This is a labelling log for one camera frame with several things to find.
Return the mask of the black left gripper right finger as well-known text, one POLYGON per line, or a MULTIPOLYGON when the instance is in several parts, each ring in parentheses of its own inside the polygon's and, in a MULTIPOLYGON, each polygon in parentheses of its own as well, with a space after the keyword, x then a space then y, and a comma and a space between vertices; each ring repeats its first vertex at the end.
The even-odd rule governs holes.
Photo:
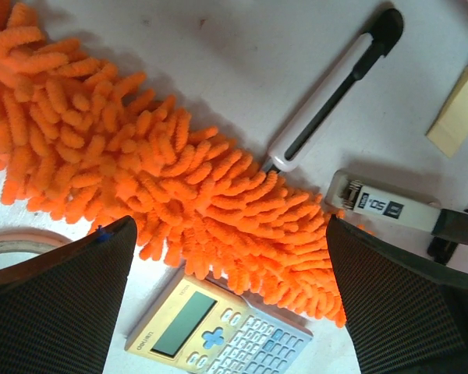
POLYGON ((468 273, 336 216, 326 239, 362 373, 468 373, 468 273))

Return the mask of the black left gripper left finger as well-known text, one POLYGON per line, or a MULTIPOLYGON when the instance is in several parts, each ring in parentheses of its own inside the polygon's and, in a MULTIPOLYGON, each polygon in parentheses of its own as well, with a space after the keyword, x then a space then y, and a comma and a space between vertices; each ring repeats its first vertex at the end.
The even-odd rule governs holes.
POLYGON ((0 373, 101 373, 137 239, 125 216, 0 270, 0 373))

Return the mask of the orange chenille duster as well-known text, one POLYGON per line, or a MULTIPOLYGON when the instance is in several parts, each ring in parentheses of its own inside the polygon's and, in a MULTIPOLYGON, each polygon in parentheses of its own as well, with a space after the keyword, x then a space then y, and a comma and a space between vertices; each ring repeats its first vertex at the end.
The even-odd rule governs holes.
POLYGON ((344 326, 321 196, 263 171, 216 127, 192 130, 146 78, 76 38, 48 41, 34 8, 0 1, 2 203, 69 224, 129 215, 141 259, 344 326))

